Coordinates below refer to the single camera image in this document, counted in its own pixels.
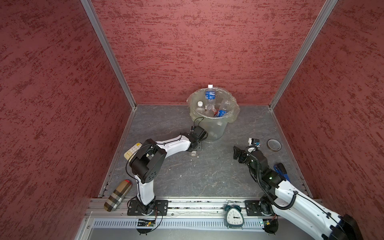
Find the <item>Pocari blue label bottle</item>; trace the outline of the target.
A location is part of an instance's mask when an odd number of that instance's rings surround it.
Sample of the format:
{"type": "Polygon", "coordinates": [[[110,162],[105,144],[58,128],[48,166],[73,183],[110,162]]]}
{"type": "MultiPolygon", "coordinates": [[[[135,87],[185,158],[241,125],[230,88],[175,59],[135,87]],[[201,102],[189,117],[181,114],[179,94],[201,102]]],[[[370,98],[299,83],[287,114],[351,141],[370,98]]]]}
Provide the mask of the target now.
{"type": "Polygon", "coordinates": [[[214,109],[216,103],[216,91],[213,85],[208,85],[208,88],[205,90],[205,99],[205,109],[214,109]]]}

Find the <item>red white label water bottle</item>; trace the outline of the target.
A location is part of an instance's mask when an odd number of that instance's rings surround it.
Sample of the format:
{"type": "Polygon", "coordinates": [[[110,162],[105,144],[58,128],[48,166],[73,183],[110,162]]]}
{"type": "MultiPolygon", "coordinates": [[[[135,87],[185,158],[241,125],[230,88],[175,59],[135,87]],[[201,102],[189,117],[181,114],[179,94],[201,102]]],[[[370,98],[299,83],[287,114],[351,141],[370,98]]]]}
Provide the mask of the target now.
{"type": "Polygon", "coordinates": [[[203,115],[205,113],[205,108],[204,108],[204,104],[202,101],[198,101],[197,102],[197,108],[196,108],[196,112],[203,115]]]}

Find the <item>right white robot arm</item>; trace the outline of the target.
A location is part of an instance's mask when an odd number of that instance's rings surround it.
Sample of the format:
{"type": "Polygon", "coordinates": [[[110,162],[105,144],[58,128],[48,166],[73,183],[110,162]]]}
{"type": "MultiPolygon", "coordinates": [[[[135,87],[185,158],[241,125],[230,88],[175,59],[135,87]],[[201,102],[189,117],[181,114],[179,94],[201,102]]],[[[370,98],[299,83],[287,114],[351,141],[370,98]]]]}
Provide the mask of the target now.
{"type": "Polygon", "coordinates": [[[357,221],[317,203],[294,187],[285,177],[268,165],[257,146],[234,147],[234,160],[248,167],[252,179],[264,195],[260,198],[261,213],[280,216],[290,221],[315,240],[361,240],[357,221]]]}

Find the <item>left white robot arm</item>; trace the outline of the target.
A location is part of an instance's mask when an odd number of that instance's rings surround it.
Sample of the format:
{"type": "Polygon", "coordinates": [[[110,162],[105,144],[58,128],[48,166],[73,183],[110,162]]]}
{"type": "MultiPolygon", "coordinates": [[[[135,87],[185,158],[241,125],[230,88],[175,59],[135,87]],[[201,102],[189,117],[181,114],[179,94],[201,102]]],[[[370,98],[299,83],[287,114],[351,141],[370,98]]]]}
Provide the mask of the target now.
{"type": "Polygon", "coordinates": [[[147,139],[136,150],[128,164],[137,181],[137,202],[139,211],[143,215],[150,215],[155,211],[154,179],[167,157],[180,152],[193,152],[199,143],[208,138],[209,134],[202,127],[192,127],[189,133],[165,140],[154,141],[147,139]]]}

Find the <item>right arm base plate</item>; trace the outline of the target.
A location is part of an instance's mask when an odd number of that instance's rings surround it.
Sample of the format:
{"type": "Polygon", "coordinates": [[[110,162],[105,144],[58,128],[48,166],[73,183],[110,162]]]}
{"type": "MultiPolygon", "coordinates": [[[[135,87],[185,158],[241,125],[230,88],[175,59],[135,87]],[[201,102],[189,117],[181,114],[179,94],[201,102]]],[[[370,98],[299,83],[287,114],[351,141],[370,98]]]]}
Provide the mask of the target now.
{"type": "Polygon", "coordinates": [[[244,203],[245,203],[247,216],[250,216],[250,217],[271,216],[271,213],[265,214],[262,212],[262,208],[259,200],[245,200],[244,203]]]}

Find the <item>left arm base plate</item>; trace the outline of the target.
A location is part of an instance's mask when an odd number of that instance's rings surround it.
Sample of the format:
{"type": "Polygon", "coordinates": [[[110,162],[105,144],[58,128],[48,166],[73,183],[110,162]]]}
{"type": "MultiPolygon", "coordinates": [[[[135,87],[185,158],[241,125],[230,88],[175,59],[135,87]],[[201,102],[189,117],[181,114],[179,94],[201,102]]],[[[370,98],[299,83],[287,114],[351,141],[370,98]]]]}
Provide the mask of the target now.
{"type": "Polygon", "coordinates": [[[134,199],[127,204],[128,216],[166,216],[168,211],[168,200],[153,200],[147,206],[139,200],[134,199]]]}

